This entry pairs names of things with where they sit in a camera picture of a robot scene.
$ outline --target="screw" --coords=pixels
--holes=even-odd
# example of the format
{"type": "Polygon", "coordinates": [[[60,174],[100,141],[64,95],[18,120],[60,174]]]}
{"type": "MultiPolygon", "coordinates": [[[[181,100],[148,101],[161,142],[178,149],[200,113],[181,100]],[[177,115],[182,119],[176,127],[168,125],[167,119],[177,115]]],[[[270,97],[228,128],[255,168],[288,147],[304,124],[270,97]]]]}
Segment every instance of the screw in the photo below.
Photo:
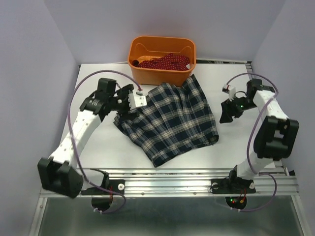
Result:
{"type": "Polygon", "coordinates": [[[122,183],[120,183],[120,184],[118,184],[118,189],[119,189],[120,191],[122,191],[122,190],[125,189],[125,186],[124,186],[122,183]]]}
{"type": "Polygon", "coordinates": [[[212,184],[212,188],[215,189],[215,190],[219,189],[218,183],[214,182],[214,183],[212,184]]]}

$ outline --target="clothing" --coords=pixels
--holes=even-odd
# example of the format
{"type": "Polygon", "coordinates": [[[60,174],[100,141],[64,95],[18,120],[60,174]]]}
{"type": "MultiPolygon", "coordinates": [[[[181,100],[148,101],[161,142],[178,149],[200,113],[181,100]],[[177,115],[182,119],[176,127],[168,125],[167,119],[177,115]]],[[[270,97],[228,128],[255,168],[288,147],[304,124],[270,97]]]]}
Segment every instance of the clothing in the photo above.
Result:
{"type": "Polygon", "coordinates": [[[170,53],[162,58],[144,60],[139,64],[133,64],[136,67],[159,69],[159,70],[180,70],[185,71],[190,69],[189,58],[182,55],[170,53]]]}
{"type": "Polygon", "coordinates": [[[137,109],[139,117],[125,121],[115,117],[114,124],[142,147],[155,167],[218,141],[215,118],[194,75],[182,88],[163,83],[146,98],[148,105],[137,109]]]}

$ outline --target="metal bar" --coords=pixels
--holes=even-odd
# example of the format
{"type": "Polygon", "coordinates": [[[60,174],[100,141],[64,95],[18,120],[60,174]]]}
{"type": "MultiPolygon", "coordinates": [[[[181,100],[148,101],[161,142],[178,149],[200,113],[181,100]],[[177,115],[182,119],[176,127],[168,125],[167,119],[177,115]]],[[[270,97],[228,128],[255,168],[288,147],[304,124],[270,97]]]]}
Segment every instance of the metal bar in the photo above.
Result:
{"type": "MultiPolygon", "coordinates": [[[[101,171],[106,171],[113,174],[170,174],[170,175],[177,175],[177,174],[214,174],[214,173],[221,173],[228,175],[231,171],[231,168],[215,168],[215,169],[132,169],[132,168],[124,168],[124,169],[116,169],[116,168],[97,168],[101,171]]],[[[85,172],[93,172],[89,168],[84,168],[85,172]]],[[[261,172],[267,173],[283,173],[285,174],[283,167],[276,167],[276,168],[265,168],[261,172]]]]}
{"type": "Polygon", "coordinates": [[[47,198],[39,197],[29,236],[38,236],[40,225],[44,216],[46,204],[47,204],[47,198]]]}
{"type": "MultiPolygon", "coordinates": [[[[224,178],[230,169],[109,169],[111,179],[122,178],[126,181],[125,196],[135,197],[217,197],[210,193],[211,178],[224,178]]],[[[298,183],[295,177],[288,177],[283,168],[268,169],[277,180],[277,195],[298,194],[298,183]]],[[[100,183],[100,173],[86,170],[92,182],[100,183]]],[[[271,196],[274,192],[274,182],[270,177],[256,177],[254,180],[257,193],[254,195],[271,196]]],[[[46,190],[41,191],[41,197],[62,197],[46,190]]]]}

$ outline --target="plaid fabric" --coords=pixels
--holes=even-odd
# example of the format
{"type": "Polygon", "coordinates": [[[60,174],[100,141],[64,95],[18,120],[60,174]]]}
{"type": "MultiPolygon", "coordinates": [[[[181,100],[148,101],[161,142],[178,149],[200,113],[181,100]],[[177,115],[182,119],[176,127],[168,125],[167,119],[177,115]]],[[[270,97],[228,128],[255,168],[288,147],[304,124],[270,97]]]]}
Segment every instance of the plaid fabric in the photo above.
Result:
{"type": "Polygon", "coordinates": [[[163,83],[146,98],[148,105],[137,109],[139,117],[125,121],[115,117],[114,124],[142,147],[155,167],[218,141],[215,118],[194,75],[182,88],[163,83]]]}

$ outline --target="white table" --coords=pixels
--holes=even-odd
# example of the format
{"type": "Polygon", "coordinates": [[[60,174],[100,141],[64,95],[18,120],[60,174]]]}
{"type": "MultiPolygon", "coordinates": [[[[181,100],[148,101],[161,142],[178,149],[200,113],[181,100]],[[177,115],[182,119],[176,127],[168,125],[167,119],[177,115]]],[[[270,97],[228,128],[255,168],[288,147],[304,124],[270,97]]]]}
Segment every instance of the white table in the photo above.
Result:
{"type": "MultiPolygon", "coordinates": [[[[97,70],[117,70],[132,76],[131,69],[127,64],[83,64],[77,79],[77,84],[88,74],[97,70]]],[[[226,100],[227,94],[221,91],[225,84],[233,76],[246,72],[243,64],[197,64],[193,73],[199,81],[210,108],[217,122],[219,141],[209,147],[191,150],[179,155],[159,168],[233,168],[246,158],[246,145],[258,109],[244,112],[243,116],[235,119],[232,123],[220,124],[221,102],[226,100]]],[[[130,84],[127,78],[113,74],[101,73],[94,75],[85,81],[72,103],[71,117],[75,121],[79,107],[84,99],[96,88],[99,78],[115,79],[121,86],[130,84]]],[[[248,76],[242,76],[231,84],[237,90],[246,91],[248,76]]],[[[143,85],[146,95],[155,86],[143,85]]],[[[113,124],[115,112],[105,117],[103,123],[95,130],[89,139],[80,159],[85,168],[153,168],[153,164],[145,155],[144,151],[130,141],[113,124]]],[[[63,138],[68,132],[67,125],[63,131],[63,138]]]]}

